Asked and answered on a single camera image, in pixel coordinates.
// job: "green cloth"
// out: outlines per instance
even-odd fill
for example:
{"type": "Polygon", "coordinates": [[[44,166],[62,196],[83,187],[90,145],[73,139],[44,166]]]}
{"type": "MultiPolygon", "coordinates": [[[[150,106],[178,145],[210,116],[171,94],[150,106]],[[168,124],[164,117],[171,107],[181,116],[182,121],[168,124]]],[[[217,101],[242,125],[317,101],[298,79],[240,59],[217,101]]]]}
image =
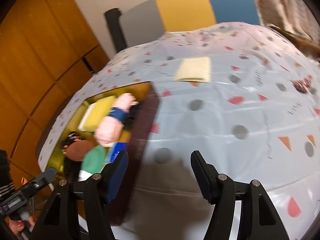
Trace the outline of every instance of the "green cloth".
{"type": "Polygon", "coordinates": [[[81,170],[91,174],[100,173],[106,156],[106,149],[101,145],[96,146],[85,155],[81,164],[81,170]]]}

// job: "person's hand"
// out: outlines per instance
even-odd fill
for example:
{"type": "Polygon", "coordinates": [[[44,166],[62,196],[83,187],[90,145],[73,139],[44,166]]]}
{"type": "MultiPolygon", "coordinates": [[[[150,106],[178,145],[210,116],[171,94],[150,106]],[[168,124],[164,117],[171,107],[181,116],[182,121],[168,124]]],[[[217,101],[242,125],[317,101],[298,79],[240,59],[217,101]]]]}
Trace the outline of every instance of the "person's hand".
{"type": "MultiPolygon", "coordinates": [[[[33,221],[32,217],[29,218],[30,225],[34,226],[35,222],[33,221]]],[[[15,235],[18,235],[19,232],[21,232],[24,229],[24,224],[22,221],[14,221],[10,220],[9,221],[9,228],[12,230],[12,232],[15,235]]]]}

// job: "wooden cabinet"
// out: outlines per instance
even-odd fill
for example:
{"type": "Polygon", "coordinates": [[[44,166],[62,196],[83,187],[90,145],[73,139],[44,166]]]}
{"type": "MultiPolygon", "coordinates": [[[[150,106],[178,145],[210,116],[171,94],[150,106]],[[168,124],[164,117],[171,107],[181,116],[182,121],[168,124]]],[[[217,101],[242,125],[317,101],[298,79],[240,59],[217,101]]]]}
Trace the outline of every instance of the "wooden cabinet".
{"type": "Polygon", "coordinates": [[[27,115],[18,107],[9,93],[0,85],[0,149],[10,157],[27,115]]]}
{"type": "Polygon", "coordinates": [[[45,0],[17,0],[13,10],[30,46],[55,79],[78,60],[45,0]]]}
{"type": "Polygon", "coordinates": [[[10,11],[0,25],[0,83],[30,114],[54,80],[30,47],[10,11]]]}
{"type": "Polygon", "coordinates": [[[80,60],[63,75],[58,84],[68,92],[69,96],[77,92],[91,76],[86,65],[80,60]]]}
{"type": "Polygon", "coordinates": [[[32,120],[29,120],[12,157],[14,164],[32,176],[37,176],[41,173],[36,158],[36,145],[41,133],[42,130],[32,120]]]}
{"type": "Polygon", "coordinates": [[[23,185],[22,182],[24,179],[31,179],[31,176],[29,174],[25,173],[12,163],[10,164],[10,176],[16,189],[20,188],[23,185]]]}
{"type": "Polygon", "coordinates": [[[80,57],[99,44],[74,0],[46,1],[80,57]]]}
{"type": "Polygon", "coordinates": [[[85,56],[85,59],[95,72],[102,70],[109,61],[107,54],[100,45],[90,51],[88,55],[85,56]]]}
{"type": "Polygon", "coordinates": [[[52,115],[66,97],[66,92],[58,84],[55,84],[38,105],[32,115],[32,120],[44,130],[52,115]]]}
{"type": "Polygon", "coordinates": [[[99,71],[108,57],[73,0],[17,0],[0,24],[0,50],[0,149],[20,187],[40,173],[48,121],[92,76],[83,58],[99,71]]]}

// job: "open box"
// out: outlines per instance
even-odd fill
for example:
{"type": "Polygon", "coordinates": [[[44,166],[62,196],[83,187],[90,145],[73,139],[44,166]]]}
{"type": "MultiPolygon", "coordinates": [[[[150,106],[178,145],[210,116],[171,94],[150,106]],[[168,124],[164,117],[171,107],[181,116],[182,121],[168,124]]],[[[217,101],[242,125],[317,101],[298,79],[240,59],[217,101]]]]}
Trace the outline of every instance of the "open box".
{"type": "MultiPolygon", "coordinates": [[[[126,150],[129,155],[129,164],[119,188],[117,197],[111,202],[110,205],[107,206],[107,217],[111,225],[120,225],[124,219],[131,196],[131,191],[133,189],[134,182],[142,161],[143,151],[159,106],[159,98],[155,93],[151,82],[144,82],[116,88],[84,100],[81,106],[79,106],[79,108],[75,111],[74,115],[62,132],[47,164],[47,169],[56,169],[58,179],[64,179],[64,154],[61,151],[64,139],[71,131],[77,131],[85,139],[92,141],[95,145],[98,145],[92,133],[78,130],[79,123],[90,104],[95,103],[101,98],[108,96],[118,97],[123,93],[131,93],[139,102],[139,109],[137,110],[131,129],[122,130],[118,139],[119,142],[128,143],[126,150]]],[[[84,208],[80,204],[79,214],[85,217],[83,210],[84,208]]]]}

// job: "blue object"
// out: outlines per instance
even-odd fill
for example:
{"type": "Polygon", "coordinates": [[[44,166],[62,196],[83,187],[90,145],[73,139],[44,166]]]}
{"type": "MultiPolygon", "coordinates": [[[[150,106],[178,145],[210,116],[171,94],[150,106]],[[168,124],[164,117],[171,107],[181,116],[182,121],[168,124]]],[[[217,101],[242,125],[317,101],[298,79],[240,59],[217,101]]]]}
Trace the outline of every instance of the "blue object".
{"type": "Polygon", "coordinates": [[[127,114],[128,114],[127,112],[117,107],[113,107],[109,112],[109,116],[118,119],[120,122],[124,120],[127,114]]]}
{"type": "Polygon", "coordinates": [[[111,149],[110,163],[113,163],[121,150],[126,150],[128,143],[117,142],[111,149]]]}
{"type": "Polygon", "coordinates": [[[55,168],[50,168],[50,169],[48,169],[48,171],[51,171],[54,175],[57,174],[57,171],[55,170],[55,168]]]}
{"type": "Polygon", "coordinates": [[[124,155],[119,160],[119,163],[117,163],[116,161],[115,163],[107,164],[107,166],[114,165],[114,164],[117,165],[109,181],[109,190],[105,197],[107,203],[110,203],[111,200],[113,200],[117,196],[125,171],[127,170],[128,163],[129,163],[128,153],[124,152],[124,155]]]}
{"type": "Polygon", "coordinates": [[[254,0],[210,0],[217,23],[245,22],[260,25],[254,0]]]}

